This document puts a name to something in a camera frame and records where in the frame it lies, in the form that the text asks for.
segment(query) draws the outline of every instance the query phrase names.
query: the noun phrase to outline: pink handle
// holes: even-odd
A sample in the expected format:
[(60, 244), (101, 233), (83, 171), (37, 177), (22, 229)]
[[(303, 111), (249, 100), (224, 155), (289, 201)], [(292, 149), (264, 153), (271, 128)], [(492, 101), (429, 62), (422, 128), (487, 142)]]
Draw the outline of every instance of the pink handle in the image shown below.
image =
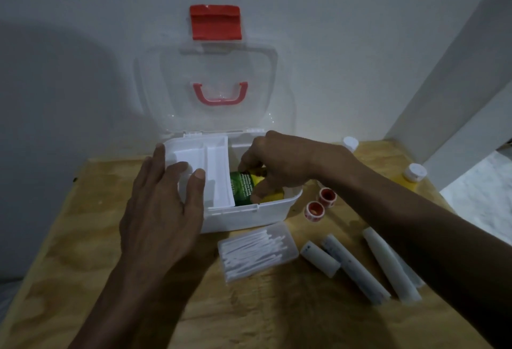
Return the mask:
[(204, 97), (203, 91), (201, 90), (202, 84), (194, 83), (192, 84), (194, 87), (194, 92), (199, 101), (201, 101), (205, 105), (209, 105), (210, 107), (216, 107), (217, 105), (237, 105), (244, 101), (245, 95), (247, 94), (248, 84), (246, 81), (240, 82), (240, 94), (238, 98), (234, 100), (226, 100), (224, 98), (218, 98), (215, 100), (208, 100)]

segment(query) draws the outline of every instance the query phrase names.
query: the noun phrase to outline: white bottle cap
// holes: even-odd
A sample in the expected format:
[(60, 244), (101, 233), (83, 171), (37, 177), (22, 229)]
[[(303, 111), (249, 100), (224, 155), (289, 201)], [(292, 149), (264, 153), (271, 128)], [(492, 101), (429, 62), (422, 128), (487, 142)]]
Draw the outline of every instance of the white bottle cap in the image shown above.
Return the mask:
[(342, 140), (342, 146), (348, 148), (350, 152), (354, 152), (359, 146), (359, 140), (351, 136), (345, 136)]
[(409, 182), (419, 182), (426, 177), (426, 169), (418, 163), (411, 163), (402, 174)]
[(329, 278), (332, 278), (341, 267), (341, 264), (334, 257), (310, 241), (302, 247), (301, 255)]

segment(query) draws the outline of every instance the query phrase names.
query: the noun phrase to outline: wooden table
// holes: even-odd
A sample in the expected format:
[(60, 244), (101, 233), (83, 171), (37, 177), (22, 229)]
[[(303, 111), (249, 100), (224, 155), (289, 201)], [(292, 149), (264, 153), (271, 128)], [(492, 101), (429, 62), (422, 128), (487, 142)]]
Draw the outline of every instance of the wooden table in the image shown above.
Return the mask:
[[(385, 176), (410, 162), (386, 141), (362, 143), (356, 156)], [(119, 258), (118, 223), (140, 164), (86, 163), (11, 305), (0, 330), (1, 348), (67, 347)], [(362, 238), (366, 223), (341, 199), (319, 223), (303, 217), (317, 192), (316, 183), (306, 184), (286, 220), (298, 247), (333, 233), (394, 294)], [(449, 208), (429, 181), (421, 182), (419, 193)], [(395, 296), (372, 307), (343, 272), (328, 279), (302, 258), (226, 285), (217, 242), (228, 236), (202, 235), (193, 253), (169, 272), (134, 347), (489, 347), (428, 287), (414, 306)]]

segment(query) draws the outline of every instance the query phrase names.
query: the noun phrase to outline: white tube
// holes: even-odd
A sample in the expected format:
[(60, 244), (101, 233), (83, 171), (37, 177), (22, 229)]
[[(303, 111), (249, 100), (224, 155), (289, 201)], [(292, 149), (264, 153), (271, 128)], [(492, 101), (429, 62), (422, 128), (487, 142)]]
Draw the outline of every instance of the white tube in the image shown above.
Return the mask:
[(391, 283), (396, 294), (403, 303), (413, 303), (421, 300), (414, 284), (403, 271), (400, 262), (394, 255), (391, 247), (372, 228), (363, 230), (362, 235), (368, 242), (375, 258), (381, 266), (387, 280)]
[(391, 250), (395, 254), (396, 258), (398, 259), (398, 262), (402, 266), (402, 269), (406, 273), (409, 280), (414, 284), (414, 287), (416, 287), (417, 289), (423, 287), (425, 285), (425, 282), (423, 281), (423, 279), (420, 278), (418, 276), (418, 274), (416, 272), (414, 272), (413, 269), (411, 267), (409, 267), (409, 265), (406, 262), (403, 261), (403, 259), (400, 257), (400, 255), (398, 253), (396, 253), (393, 248), (391, 248)]
[(340, 264), (336, 259), (310, 241), (302, 247), (301, 255), (303, 255), (307, 261), (326, 274), (329, 278), (332, 278), (340, 267)]
[(322, 247), (341, 264), (372, 304), (381, 305), (391, 298), (391, 294), (332, 234), (323, 240)]

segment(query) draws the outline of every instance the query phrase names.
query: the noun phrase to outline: right hand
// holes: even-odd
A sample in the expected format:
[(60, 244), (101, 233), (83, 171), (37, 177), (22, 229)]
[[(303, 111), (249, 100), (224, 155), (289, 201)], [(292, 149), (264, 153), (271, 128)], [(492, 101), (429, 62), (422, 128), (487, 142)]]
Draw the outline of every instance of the right hand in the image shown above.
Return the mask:
[(259, 204), (278, 188), (302, 186), (317, 178), (322, 155), (337, 152), (340, 148), (349, 152), (342, 146), (269, 131), (253, 140), (251, 147), (242, 155), (238, 171), (261, 165), (267, 167), (266, 178), (254, 187), (251, 195), (252, 203)]

